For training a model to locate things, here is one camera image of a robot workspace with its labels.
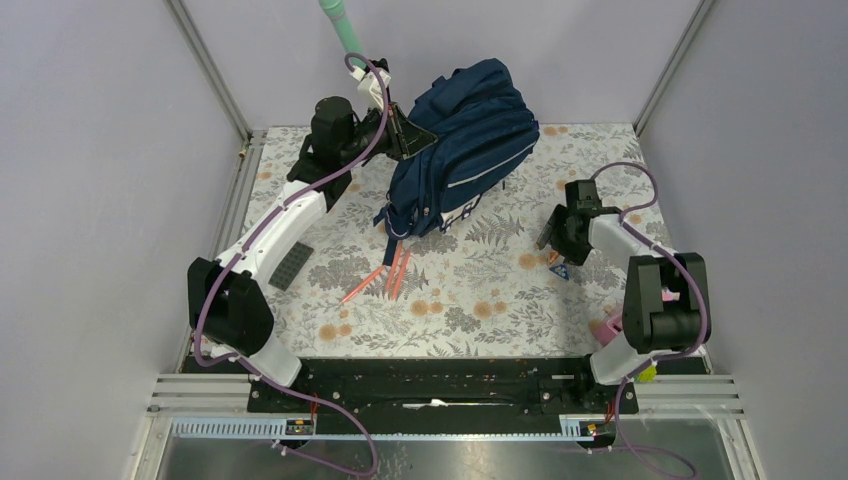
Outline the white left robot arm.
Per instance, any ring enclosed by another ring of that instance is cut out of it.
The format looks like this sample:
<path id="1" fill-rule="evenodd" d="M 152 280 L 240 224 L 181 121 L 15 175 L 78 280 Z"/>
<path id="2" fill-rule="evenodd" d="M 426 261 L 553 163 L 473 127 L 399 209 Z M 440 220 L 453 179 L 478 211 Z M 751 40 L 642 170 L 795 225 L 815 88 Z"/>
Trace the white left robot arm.
<path id="1" fill-rule="evenodd" d="M 407 160 L 436 141 L 396 103 L 358 118 L 343 97 L 320 100 L 298 159 L 269 210 L 215 259 L 199 257 L 188 268 L 194 352 L 201 354 L 203 338 L 224 348 L 199 364 L 244 360 L 251 372 L 274 382 L 271 395 L 282 408 L 304 407 L 311 387 L 298 376 L 300 359 L 273 333 L 275 318 L 264 291 L 300 237 L 345 192 L 353 167 L 380 154 Z"/>

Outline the navy blue backpack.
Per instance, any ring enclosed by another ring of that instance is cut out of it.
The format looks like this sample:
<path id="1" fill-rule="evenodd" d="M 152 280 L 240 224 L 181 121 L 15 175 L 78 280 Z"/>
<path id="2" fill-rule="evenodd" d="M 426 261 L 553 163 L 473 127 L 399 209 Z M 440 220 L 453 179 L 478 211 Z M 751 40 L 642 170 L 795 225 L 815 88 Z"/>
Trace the navy blue backpack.
<path id="1" fill-rule="evenodd" d="M 438 142 L 398 163 L 386 203 L 374 218 L 393 244 L 430 231 L 446 231 L 467 218 L 482 195 L 500 184 L 532 152 L 540 131 L 499 59 L 482 60 L 439 77 L 420 95 L 408 116 L 436 134 Z"/>

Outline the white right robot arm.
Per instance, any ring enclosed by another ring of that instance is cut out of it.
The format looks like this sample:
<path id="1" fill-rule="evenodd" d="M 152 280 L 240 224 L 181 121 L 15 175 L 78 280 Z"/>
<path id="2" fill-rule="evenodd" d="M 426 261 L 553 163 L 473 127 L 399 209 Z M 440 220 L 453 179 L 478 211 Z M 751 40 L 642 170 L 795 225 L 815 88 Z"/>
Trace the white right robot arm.
<path id="1" fill-rule="evenodd" d="M 613 398 L 612 385 L 664 359 L 696 351 L 711 333 L 706 264 L 697 253 L 679 253 L 649 240 L 603 204 L 593 180 L 564 187 L 537 240 L 569 266 L 599 252 L 625 273 L 621 332 L 589 357 L 591 374 L 573 386 L 575 402 L 597 412 Z"/>

